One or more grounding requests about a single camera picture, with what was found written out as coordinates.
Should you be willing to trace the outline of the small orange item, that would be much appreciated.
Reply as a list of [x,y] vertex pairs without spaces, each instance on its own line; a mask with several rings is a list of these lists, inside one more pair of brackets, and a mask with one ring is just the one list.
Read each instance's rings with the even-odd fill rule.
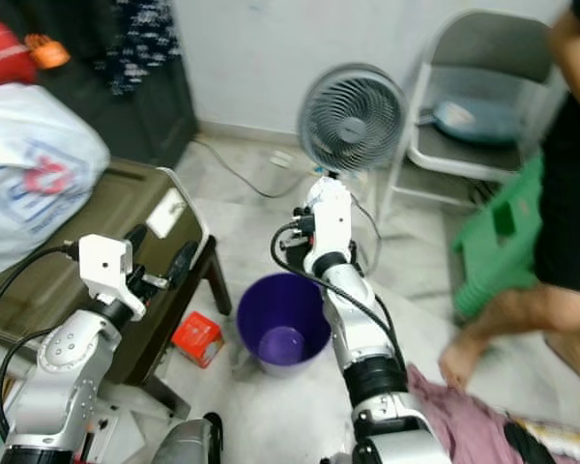
[[30,57],[42,70],[59,68],[71,59],[65,46],[52,40],[48,35],[29,34],[25,36],[24,42],[29,48]]

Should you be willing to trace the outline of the green plastic stool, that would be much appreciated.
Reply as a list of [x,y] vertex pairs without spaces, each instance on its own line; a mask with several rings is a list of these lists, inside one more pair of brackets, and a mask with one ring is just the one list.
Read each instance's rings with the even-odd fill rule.
[[453,305],[461,321],[475,318],[498,293],[534,284],[542,173],[543,158],[526,160],[450,244],[459,266]]

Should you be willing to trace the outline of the black cabinet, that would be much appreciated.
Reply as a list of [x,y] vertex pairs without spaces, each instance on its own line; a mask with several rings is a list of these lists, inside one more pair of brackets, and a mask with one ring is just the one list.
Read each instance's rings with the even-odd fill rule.
[[43,85],[100,134],[110,155],[175,166],[198,132],[183,50],[134,92],[113,96],[97,70],[117,35],[110,0],[21,0],[21,6],[29,26],[71,57],[43,71]]

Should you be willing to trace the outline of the grey floor fan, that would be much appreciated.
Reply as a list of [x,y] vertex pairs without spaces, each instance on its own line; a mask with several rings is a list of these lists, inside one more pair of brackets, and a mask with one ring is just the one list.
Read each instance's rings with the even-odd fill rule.
[[[304,94],[296,130],[304,154],[320,168],[320,177],[315,182],[322,177],[333,177],[344,183],[343,174],[364,173],[386,163],[399,145],[406,118],[401,89],[378,67],[347,63],[326,71]],[[355,195],[351,190],[349,193],[353,242]],[[309,214],[305,209],[307,198],[308,191],[291,219]],[[353,265],[352,242],[349,244],[351,262],[336,267]],[[276,260],[276,233],[271,248]],[[326,278],[326,273],[324,279],[317,278],[304,267],[282,269],[313,281]]]

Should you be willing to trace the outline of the small red box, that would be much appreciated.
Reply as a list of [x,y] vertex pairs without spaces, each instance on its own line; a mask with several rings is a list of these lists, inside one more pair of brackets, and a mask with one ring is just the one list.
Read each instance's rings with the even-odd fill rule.
[[170,343],[194,365],[207,368],[225,341],[219,323],[205,314],[193,312],[172,333]]

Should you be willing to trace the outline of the grey blue pan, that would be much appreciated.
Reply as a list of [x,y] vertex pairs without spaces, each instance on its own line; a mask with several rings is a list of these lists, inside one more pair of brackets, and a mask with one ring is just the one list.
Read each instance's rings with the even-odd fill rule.
[[515,145],[524,132],[523,120],[514,106],[466,97],[437,101],[420,114],[417,127],[432,127],[453,140],[492,147]]

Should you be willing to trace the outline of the grey folding chair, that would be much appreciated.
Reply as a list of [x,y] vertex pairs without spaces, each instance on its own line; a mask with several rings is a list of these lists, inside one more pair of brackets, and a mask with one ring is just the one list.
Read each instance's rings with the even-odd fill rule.
[[[540,151],[566,93],[549,50],[549,26],[531,17],[471,10],[428,41],[405,97],[408,120],[380,190],[378,212],[398,194],[463,205],[464,200],[400,185],[409,164],[463,180],[502,183]],[[509,105],[521,123],[514,146],[484,149],[432,128],[427,118],[441,102],[481,99]]]

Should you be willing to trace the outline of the white printed plastic bag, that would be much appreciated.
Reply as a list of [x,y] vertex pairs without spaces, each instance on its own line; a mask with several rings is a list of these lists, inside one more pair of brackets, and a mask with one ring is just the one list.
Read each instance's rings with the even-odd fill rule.
[[108,167],[100,134],[39,85],[0,85],[0,274],[76,214]]

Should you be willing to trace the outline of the dark brown table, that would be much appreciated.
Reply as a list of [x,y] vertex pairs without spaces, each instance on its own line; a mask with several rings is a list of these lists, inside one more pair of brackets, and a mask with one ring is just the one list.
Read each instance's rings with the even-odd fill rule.
[[[231,314],[233,304],[217,256],[217,239],[206,228],[202,216],[194,211],[175,172],[134,160],[114,160],[101,174],[81,211],[66,221],[46,244],[52,247],[73,242],[88,234],[126,238],[133,226],[145,224],[167,189],[178,189],[188,207],[167,238],[159,239],[149,229],[132,261],[144,265],[150,273],[162,275],[184,243],[198,242],[200,247],[181,286],[156,295],[147,304],[144,318],[123,328],[122,343],[107,372],[107,381],[144,390],[163,406],[183,415],[189,411],[185,386],[171,385],[157,374],[170,337],[188,313],[194,293],[202,284],[209,287],[220,314]],[[22,336],[59,326],[87,300],[85,284],[79,281],[73,261],[60,253],[40,259],[16,276],[0,300],[0,346],[9,348]]]

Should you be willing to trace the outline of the red bag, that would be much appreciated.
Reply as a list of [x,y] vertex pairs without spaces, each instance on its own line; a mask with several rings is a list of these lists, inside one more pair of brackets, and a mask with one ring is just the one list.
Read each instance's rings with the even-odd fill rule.
[[15,32],[0,22],[0,85],[37,84],[37,66]]

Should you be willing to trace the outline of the white card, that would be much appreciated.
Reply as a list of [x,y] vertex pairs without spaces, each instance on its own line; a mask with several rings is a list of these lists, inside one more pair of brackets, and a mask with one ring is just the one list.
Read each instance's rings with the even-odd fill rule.
[[145,219],[145,225],[159,239],[165,239],[178,224],[188,202],[177,188],[168,188]]

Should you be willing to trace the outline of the white power strip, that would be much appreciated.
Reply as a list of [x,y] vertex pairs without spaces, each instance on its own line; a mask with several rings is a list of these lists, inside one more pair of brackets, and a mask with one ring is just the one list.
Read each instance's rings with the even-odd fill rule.
[[302,159],[296,158],[295,155],[287,154],[279,150],[265,152],[265,158],[274,166],[286,169],[286,171],[303,173],[305,171],[302,165]]

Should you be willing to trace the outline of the person in black clothes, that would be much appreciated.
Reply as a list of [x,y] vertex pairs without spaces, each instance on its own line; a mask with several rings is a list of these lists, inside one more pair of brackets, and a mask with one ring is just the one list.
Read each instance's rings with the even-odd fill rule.
[[541,333],[580,376],[580,0],[556,19],[549,44],[568,96],[542,142],[536,282],[498,293],[450,341],[439,370],[457,390],[466,390],[490,341],[502,335]]

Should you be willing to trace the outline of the dark patterned garment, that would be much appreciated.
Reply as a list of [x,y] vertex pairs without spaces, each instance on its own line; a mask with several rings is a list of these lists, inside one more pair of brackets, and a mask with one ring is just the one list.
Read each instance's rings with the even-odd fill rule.
[[170,0],[110,0],[117,35],[99,61],[113,96],[134,92],[154,68],[183,54]]

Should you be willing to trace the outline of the purple plastic bucket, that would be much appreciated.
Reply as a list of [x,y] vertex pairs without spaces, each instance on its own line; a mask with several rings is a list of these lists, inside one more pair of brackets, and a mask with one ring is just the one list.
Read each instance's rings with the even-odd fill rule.
[[241,297],[236,324],[246,351],[277,377],[299,374],[333,339],[324,296],[301,275],[265,275],[251,284]]

